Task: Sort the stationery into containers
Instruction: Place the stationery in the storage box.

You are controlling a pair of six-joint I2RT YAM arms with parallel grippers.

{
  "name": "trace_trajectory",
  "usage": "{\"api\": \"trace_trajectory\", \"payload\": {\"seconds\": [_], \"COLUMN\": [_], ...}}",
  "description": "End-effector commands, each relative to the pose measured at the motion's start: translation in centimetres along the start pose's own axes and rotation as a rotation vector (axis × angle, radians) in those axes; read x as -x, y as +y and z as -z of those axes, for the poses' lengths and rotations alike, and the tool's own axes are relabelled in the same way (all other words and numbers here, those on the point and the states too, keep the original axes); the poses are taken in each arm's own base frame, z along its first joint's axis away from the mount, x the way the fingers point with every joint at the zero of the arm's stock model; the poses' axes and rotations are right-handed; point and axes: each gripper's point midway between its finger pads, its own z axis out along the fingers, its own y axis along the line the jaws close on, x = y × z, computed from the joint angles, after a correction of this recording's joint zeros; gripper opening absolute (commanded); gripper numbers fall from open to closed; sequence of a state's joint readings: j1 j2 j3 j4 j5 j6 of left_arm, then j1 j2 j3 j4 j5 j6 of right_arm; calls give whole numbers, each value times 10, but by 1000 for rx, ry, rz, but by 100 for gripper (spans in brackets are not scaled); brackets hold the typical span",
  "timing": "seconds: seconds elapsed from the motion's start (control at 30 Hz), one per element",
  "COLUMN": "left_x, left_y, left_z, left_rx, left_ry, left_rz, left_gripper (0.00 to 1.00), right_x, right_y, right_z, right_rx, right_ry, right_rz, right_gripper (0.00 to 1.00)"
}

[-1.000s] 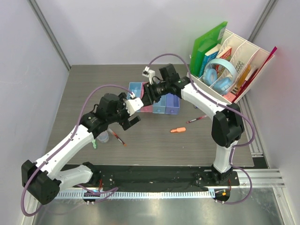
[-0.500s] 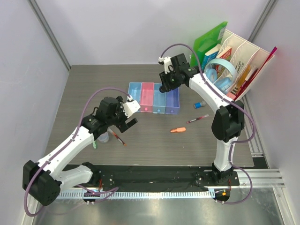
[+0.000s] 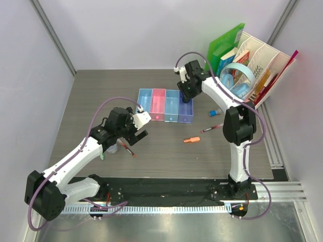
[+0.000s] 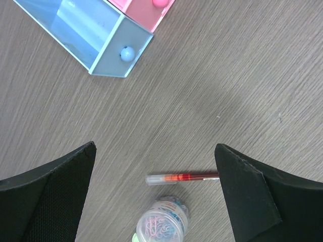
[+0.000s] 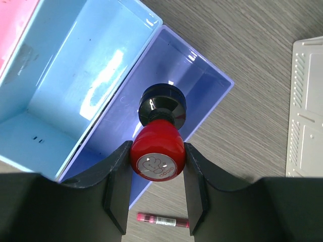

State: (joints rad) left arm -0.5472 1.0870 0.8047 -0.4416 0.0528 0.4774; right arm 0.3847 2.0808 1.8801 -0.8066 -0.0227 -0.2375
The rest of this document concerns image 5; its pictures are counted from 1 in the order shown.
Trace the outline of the purple plastic bin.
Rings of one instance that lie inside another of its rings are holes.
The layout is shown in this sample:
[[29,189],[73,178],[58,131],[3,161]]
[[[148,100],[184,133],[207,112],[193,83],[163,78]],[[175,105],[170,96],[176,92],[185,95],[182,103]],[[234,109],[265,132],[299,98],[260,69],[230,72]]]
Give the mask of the purple plastic bin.
[[179,132],[189,140],[234,82],[167,26],[162,26],[122,83],[81,150],[63,172],[69,179],[108,157],[124,141],[133,140],[142,125],[139,101],[151,85],[178,87],[187,103],[186,121]]

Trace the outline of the pink plastic bin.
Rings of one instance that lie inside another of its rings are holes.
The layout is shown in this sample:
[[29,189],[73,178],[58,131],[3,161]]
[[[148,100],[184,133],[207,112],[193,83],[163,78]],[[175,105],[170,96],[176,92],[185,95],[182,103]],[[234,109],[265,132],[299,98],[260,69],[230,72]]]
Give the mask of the pink plastic bin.
[[38,0],[1,0],[1,75],[35,11]]

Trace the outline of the red black stamp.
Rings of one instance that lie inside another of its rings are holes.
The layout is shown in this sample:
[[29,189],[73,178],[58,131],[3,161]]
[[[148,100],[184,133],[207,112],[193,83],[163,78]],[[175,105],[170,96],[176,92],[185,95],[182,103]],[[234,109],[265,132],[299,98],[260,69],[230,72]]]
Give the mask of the red black stamp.
[[164,182],[178,176],[186,151],[179,129],[186,120],[186,99],[177,87],[160,83],[147,88],[138,109],[143,128],[136,136],[130,160],[141,177]]

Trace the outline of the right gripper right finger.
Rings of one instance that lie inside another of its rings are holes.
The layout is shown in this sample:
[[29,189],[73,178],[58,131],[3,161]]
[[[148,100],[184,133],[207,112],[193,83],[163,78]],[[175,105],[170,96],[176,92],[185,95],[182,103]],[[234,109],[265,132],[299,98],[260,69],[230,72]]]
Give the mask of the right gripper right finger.
[[184,183],[195,241],[322,241],[322,179],[248,183],[185,143]]

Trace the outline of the light blue bin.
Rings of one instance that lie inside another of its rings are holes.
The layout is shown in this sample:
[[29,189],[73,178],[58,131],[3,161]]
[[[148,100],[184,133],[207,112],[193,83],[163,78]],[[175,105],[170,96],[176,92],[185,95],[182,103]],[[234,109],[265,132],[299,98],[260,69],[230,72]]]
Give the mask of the light blue bin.
[[37,1],[1,74],[1,161],[59,180],[162,24],[141,1]]

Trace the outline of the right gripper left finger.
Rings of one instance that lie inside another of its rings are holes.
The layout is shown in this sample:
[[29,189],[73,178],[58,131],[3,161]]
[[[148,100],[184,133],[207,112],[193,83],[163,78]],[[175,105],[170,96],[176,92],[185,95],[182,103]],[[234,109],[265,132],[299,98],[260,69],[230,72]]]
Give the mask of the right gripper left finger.
[[62,182],[38,173],[1,174],[1,241],[121,241],[132,168],[126,141]]

